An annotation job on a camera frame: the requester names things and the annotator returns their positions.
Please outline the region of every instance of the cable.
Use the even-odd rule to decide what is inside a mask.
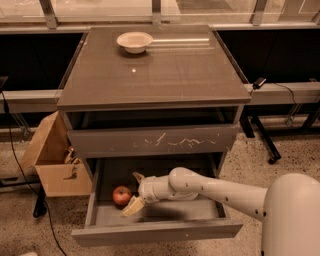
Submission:
[[[4,96],[4,93],[3,93],[2,91],[1,91],[1,94],[2,94],[2,97],[3,97],[4,112],[5,112],[5,114],[7,114],[7,115],[9,116],[9,105],[8,105],[8,103],[7,103],[7,101],[6,101],[6,98],[5,98],[5,96]],[[8,129],[9,129],[9,137],[10,137],[11,149],[12,149],[12,153],[13,153],[14,159],[15,159],[15,161],[17,162],[17,164],[18,164],[18,166],[19,166],[19,169],[20,169],[20,171],[21,171],[21,173],[22,173],[22,176],[23,176],[26,184],[27,184],[28,187],[32,190],[32,192],[38,196],[39,193],[29,184],[29,182],[28,182],[28,180],[27,180],[27,177],[26,177],[26,175],[25,175],[25,173],[24,173],[24,171],[23,171],[23,169],[22,169],[22,167],[21,167],[21,165],[20,165],[20,163],[19,163],[18,157],[17,157],[17,155],[16,155],[16,151],[15,151],[14,145],[13,145],[13,136],[12,136],[11,125],[10,125],[10,121],[9,121],[9,120],[8,120]],[[49,222],[50,222],[50,228],[51,228],[51,231],[52,231],[53,238],[54,238],[54,240],[55,240],[55,242],[56,242],[59,250],[63,253],[64,256],[67,256],[67,254],[65,253],[65,251],[64,251],[64,250],[62,249],[62,247],[60,246],[59,241],[58,241],[58,239],[57,239],[57,237],[56,237],[56,234],[55,234],[55,232],[54,232],[53,224],[52,224],[52,219],[51,219],[51,214],[50,214],[50,209],[49,209],[49,205],[48,205],[48,203],[46,202],[45,199],[43,200],[43,202],[44,202],[44,204],[45,204],[46,207],[47,207],[48,216],[49,216]]]
[[[278,86],[281,86],[281,87],[286,88],[287,90],[289,90],[289,91],[291,92],[291,95],[292,95],[292,101],[293,101],[293,103],[294,103],[294,104],[297,104],[297,102],[296,102],[295,99],[294,99],[294,92],[293,92],[289,87],[287,87],[287,86],[285,86],[285,85],[282,85],[282,84],[278,84],[278,83],[273,83],[273,84],[278,85]]]

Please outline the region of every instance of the gray cabinet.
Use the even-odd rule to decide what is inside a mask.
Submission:
[[[130,55],[116,44],[128,31],[147,32],[154,42]],[[205,197],[161,201],[122,218],[111,194],[117,184],[137,193],[134,171],[162,176],[183,166],[218,178],[249,101],[207,26],[92,29],[58,102],[71,144],[94,173],[85,227],[72,233],[77,242],[234,237],[241,222]]]

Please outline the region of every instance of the red apple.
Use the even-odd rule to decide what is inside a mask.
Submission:
[[[113,190],[112,199],[117,205],[127,205],[131,199],[131,191],[126,186],[118,186]]]

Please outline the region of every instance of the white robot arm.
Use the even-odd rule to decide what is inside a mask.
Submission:
[[[261,255],[320,255],[320,184],[309,176],[287,174],[266,189],[208,178],[183,167],[162,177],[134,175],[140,196],[132,199],[124,216],[145,203],[193,200],[201,194],[262,222]]]

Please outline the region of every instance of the bowl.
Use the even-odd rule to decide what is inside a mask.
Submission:
[[[124,33],[117,38],[117,43],[132,54],[144,52],[152,41],[153,37],[144,32]]]

